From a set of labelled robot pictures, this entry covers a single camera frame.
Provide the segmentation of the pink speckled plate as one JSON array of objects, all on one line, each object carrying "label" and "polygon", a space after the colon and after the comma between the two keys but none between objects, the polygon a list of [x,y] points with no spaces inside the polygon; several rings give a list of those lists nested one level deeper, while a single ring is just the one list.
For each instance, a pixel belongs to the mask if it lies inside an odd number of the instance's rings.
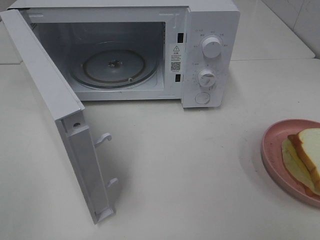
[{"label": "pink speckled plate", "polygon": [[283,163],[282,142],[288,135],[319,126],[319,122],[307,119],[278,121],[265,131],[260,148],[263,165],[273,181],[297,200],[317,208],[320,207],[320,197],[307,195],[305,186],[287,171]]}]

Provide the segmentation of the white warning label sticker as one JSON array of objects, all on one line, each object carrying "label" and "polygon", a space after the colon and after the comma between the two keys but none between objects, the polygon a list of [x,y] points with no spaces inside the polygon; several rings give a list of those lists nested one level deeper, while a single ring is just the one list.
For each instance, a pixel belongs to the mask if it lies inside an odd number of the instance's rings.
[{"label": "white warning label sticker", "polygon": [[185,44],[173,43],[169,49],[169,70],[172,73],[181,73],[183,71]]}]

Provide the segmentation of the white microwave oven body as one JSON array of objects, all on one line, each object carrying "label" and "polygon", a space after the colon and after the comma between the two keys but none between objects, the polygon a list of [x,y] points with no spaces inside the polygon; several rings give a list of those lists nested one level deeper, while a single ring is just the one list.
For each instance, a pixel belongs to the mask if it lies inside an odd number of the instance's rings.
[{"label": "white microwave oven body", "polygon": [[[185,108],[221,104],[240,11],[231,0],[18,0],[6,11],[18,10],[82,101],[181,100]],[[221,54],[207,58],[205,38],[221,41]],[[69,55],[76,45],[133,42],[160,45],[163,59],[147,80],[129,87],[98,89],[75,80]],[[185,44],[182,72],[170,71],[170,45]],[[198,73],[212,70],[216,82],[201,87]],[[199,93],[210,94],[198,104]]]}]

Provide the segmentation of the white upper power knob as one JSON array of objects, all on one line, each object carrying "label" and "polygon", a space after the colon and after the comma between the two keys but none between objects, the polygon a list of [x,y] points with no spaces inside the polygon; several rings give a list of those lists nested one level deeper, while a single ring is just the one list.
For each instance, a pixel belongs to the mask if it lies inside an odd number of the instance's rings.
[{"label": "white upper power knob", "polygon": [[201,46],[203,55],[209,59],[216,58],[222,52],[222,43],[216,36],[208,36]]}]

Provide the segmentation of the white round door button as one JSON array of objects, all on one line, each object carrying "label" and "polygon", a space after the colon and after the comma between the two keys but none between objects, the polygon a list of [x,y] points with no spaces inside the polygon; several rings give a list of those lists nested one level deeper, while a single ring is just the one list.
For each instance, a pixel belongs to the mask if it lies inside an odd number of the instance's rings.
[{"label": "white round door button", "polygon": [[210,101],[210,94],[207,92],[200,92],[195,96],[197,104],[205,105]]}]

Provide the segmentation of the white microwave door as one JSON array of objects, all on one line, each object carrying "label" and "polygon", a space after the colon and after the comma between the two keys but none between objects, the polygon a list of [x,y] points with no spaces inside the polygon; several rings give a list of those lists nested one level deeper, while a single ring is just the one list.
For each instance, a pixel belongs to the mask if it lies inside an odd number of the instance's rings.
[{"label": "white microwave door", "polygon": [[94,224],[113,215],[107,189],[118,180],[105,181],[96,148],[112,139],[104,133],[93,141],[85,121],[84,105],[67,83],[19,10],[1,12],[1,21],[52,116]]}]

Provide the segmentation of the white timer knob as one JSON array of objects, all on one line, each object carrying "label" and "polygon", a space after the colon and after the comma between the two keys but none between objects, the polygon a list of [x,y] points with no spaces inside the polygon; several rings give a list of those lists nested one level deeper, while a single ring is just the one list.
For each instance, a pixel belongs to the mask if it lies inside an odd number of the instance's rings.
[{"label": "white timer knob", "polygon": [[199,85],[203,88],[210,88],[216,83],[215,73],[211,69],[203,69],[198,75]]}]

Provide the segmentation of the toy bread cheese sandwich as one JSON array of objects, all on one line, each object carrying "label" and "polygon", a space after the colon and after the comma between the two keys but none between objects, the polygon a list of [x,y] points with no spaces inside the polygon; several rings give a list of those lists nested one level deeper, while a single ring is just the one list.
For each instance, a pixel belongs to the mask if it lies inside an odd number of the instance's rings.
[{"label": "toy bread cheese sandwich", "polygon": [[304,185],[309,196],[320,194],[320,129],[306,128],[290,134],[281,144],[289,174]]}]

